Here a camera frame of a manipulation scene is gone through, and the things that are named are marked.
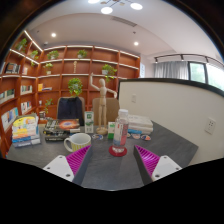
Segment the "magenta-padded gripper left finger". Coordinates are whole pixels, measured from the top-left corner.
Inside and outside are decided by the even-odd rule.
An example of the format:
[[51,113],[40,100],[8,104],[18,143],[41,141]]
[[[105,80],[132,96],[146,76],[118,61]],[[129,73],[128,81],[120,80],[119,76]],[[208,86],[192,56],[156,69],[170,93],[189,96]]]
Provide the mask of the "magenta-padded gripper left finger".
[[59,155],[47,164],[44,170],[77,185],[81,185],[92,153],[92,146],[88,145],[68,156]]

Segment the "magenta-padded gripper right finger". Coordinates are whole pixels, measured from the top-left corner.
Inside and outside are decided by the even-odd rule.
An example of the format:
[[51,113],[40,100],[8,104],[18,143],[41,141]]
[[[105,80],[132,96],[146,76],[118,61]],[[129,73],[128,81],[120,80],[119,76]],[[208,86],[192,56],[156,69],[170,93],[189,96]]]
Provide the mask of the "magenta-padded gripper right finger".
[[158,156],[139,145],[134,146],[133,154],[144,185],[181,170],[169,156]]

